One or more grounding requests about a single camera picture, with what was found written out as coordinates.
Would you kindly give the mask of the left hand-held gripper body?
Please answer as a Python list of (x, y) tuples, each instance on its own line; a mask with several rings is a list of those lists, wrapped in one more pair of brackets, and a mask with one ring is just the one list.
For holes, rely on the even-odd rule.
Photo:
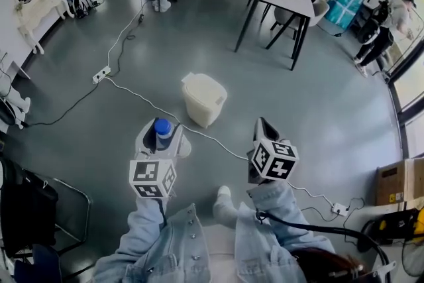
[(177, 152), (140, 149), (129, 164), (129, 184), (140, 199), (165, 199), (175, 184)]

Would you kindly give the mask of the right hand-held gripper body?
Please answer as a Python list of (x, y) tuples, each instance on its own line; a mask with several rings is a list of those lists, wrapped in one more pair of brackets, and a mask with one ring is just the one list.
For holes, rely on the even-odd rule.
[(248, 182), (287, 180), (299, 162), (297, 148), (286, 141), (260, 139), (248, 154)]

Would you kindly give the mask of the blue-capped white bottle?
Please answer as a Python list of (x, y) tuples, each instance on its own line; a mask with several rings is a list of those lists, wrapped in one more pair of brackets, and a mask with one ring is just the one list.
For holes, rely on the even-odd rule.
[(157, 118), (154, 122), (156, 134), (156, 148), (167, 149), (172, 141), (174, 125), (167, 119)]

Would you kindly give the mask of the cream plastic trash bin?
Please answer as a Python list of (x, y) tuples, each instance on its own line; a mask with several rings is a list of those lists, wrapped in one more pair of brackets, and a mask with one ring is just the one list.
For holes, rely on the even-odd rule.
[(205, 74), (189, 73), (184, 77), (182, 93), (190, 119), (204, 129), (215, 122), (227, 100), (226, 89)]

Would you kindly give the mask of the person's right forearm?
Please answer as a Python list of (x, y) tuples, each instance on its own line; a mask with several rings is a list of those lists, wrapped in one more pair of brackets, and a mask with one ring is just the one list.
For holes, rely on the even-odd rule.
[[(292, 188), (286, 181), (275, 181), (257, 185), (247, 191), (254, 207), (269, 213), (282, 221), (306, 225), (307, 220), (297, 206)], [(334, 253), (328, 238), (314, 235), (312, 231), (290, 227), (271, 221), (271, 228), (278, 243), (289, 252), (301, 249), (321, 249)]]

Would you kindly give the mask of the person's left forearm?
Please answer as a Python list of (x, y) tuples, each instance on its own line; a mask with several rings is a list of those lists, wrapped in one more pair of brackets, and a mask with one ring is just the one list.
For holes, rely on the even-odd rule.
[(90, 283), (123, 283), (127, 267), (134, 265), (158, 240), (166, 225), (167, 199), (136, 198), (136, 210), (128, 216), (129, 231), (118, 249), (100, 258)]

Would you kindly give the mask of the person's left leg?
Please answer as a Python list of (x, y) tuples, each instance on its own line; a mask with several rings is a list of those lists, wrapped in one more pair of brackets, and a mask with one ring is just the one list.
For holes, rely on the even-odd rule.
[(178, 156), (180, 158), (186, 158), (191, 153), (191, 143), (187, 140), (185, 135), (182, 135), (179, 149), (178, 149)]

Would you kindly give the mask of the person's leg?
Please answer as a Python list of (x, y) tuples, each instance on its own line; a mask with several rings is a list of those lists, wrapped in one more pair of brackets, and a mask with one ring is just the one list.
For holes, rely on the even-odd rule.
[(213, 204), (213, 216), (218, 224), (229, 229), (236, 229), (239, 211), (233, 204), (228, 186), (221, 186), (218, 189), (217, 198)]
[(182, 135), (179, 149), (178, 149), (178, 156), (180, 158), (186, 158), (191, 153), (191, 143), (187, 140), (185, 135)]

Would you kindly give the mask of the person's right leg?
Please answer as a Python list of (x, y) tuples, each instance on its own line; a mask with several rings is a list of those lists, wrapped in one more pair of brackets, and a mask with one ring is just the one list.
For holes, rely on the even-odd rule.
[(239, 211), (233, 204), (228, 186), (221, 186), (218, 189), (217, 198), (213, 204), (213, 216), (218, 224), (229, 229), (236, 229)]

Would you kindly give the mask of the white power strip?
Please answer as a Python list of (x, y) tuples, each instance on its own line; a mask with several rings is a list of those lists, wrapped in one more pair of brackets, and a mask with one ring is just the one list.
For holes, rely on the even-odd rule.
[(331, 211), (336, 215), (346, 217), (348, 215), (349, 208), (340, 203), (334, 203)]
[(111, 72), (111, 69), (109, 66), (106, 66), (103, 69), (101, 69), (92, 77), (93, 84), (98, 84), (99, 82), (101, 82), (105, 77), (107, 77), (110, 74), (110, 72)]

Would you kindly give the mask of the brown cardboard box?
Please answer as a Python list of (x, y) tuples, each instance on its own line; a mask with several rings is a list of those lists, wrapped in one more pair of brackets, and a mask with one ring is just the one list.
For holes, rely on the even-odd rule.
[(405, 159), (379, 168), (376, 206), (405, 203), (424, 197), (424, 158)]

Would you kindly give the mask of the grey chair with black legs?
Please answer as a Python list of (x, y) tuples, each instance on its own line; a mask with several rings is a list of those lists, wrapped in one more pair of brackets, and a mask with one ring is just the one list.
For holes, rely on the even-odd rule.
[[(329, 5), (322, 1), (322, 0), (316, 0), (313, 3), (313, 10), (314, 10), (314, 17), (312, 17), (309, 21), (309, 27), (314, 27), (327, 13), (329, 10)], [(292, 12), (275, 8), (274, 10), (274, 18), (275, 22), (271, 27), (271, 30), (274, 30), (277, 26), (283, 26), (286, 24), (286, 22), (289, 20), (289, 18), (292, 16)], [(297, 36), (297, 30), (299, 26), (300, 18), (296, 16), (293, 21), (289, 24), (289, 28), (293, 30), (293, 39), (296, 39)]]

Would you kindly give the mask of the yellow and black machine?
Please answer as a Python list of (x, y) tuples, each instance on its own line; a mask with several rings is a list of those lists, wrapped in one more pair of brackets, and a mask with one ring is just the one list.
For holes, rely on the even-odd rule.
[(424, 208), (408, 209), (387, 213), (369, 220), (362, 228), (362, 233), (379, 245), (397, 242), (424, 241)]

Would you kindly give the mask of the teal wrapped packages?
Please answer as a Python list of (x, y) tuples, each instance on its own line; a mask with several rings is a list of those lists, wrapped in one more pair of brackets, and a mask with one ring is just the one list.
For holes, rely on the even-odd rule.
[(361, 8), (364, 0), (328, 0), (329, 10), (325, 18), (346, 30)]

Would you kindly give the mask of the black metal frame chair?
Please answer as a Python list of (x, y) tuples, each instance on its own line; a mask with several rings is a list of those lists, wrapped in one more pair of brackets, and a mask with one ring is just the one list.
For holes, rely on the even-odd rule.
[(64, 254), (87, 241), (91, 200), (62, 180), (0, 156), (0, 282), (72, 283)]

